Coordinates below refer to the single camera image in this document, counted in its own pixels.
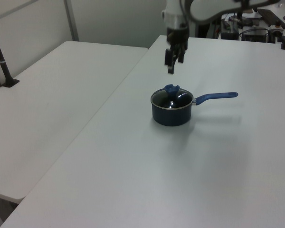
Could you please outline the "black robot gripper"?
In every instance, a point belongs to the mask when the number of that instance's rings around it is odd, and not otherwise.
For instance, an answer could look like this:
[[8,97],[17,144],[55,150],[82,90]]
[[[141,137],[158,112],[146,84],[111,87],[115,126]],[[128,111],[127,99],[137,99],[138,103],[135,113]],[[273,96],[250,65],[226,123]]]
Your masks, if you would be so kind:
[[174,52],[173,50],[180,50],[178,54],[178,62],[184,62],[185,51],[188,49],[189,28],[183,27],[180,29],[167,28],[167,42],[170,49],[165,51],[164,64],[168,68],[169,74],[174,74]]

